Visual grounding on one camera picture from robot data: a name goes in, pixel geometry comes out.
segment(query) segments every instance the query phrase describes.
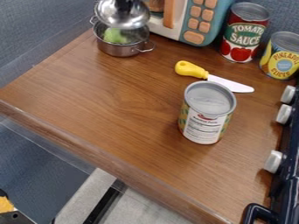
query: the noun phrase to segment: can label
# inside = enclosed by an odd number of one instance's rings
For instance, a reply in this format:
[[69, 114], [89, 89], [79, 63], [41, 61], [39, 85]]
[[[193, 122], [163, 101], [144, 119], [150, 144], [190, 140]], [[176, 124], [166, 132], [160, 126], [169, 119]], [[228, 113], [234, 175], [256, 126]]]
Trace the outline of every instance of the can label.
[[273, 78], [288, 80], [299, 70], [299, 53], [287, 52], [269, 40], [260, 68]]
[[206, 118], [184, 102], [178, 118], [178, 127], [186, 138], [195, 143], [214, 144], [225, 133], [230, 118], [231, 114], [214, 119]]
[[229, 24], [220, 49], [222, 55], [236, 62], [252, 60], [265, 29], [266, 26], [262, 24]]

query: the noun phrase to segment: tin can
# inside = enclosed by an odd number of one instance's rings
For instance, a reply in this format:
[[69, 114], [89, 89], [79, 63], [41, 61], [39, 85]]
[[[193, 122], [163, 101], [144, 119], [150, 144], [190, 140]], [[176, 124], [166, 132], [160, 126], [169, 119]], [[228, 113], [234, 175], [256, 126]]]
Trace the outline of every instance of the tin can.
[[184, 91], [178, 127], [189, 140], [214, 144], [224, 135], [237, 105], [234, 94], [211, 81], [197, 81]]
[[268, 25], [269, 13], [256, 3], [235, 3], [231, 9], [220, 52], [234, 62], [253, 59]]
[[289, 31], [272, 34], [261, 57], [261, 70], [278, 80], [289, 80], [299, 71], [299, 35]]

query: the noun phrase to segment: green vegetable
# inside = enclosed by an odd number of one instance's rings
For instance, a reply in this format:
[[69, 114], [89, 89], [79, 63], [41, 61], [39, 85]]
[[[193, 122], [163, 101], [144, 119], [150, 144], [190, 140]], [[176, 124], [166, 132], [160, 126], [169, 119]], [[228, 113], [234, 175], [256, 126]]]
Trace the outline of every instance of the green vegetable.
[[114, 44], [127, 44], [128, 40], [122, 36], [121, 30], [117, 28], [107, 28], [104, 32], [104, 41]]

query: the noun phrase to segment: black handle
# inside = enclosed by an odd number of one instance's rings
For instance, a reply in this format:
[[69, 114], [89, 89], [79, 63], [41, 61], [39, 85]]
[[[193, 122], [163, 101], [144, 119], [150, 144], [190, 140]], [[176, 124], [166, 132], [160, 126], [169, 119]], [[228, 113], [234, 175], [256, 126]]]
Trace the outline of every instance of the black handle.
[[278, 223], [277, 213], [267, 209], [264, 206], [258, 204], [249, 204], [244, 212], [243, 224], [254, 224], [256, 219], [267, 221], [270, 224]]

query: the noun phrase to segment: white knob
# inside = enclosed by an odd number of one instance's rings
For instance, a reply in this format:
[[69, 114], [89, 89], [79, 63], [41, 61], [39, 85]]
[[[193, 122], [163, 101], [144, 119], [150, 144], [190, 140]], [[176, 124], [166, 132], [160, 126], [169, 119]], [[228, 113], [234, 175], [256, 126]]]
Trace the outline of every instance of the white knob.
[[282, 153], [277, 150], [272, 150], [266, 163], [264, 164], [264, 169], [268, 172], [276, 173], [281, 161]]
[[283, 91], [281, 102], [289, 104], [295, 95], [296, 88], [292, 86], [286, 86]]
[[285, 124], [292, 113], [292, 107], [286, 104], [282, 104], [281, 108], [278, 111], [276, 121], [281, 124]]

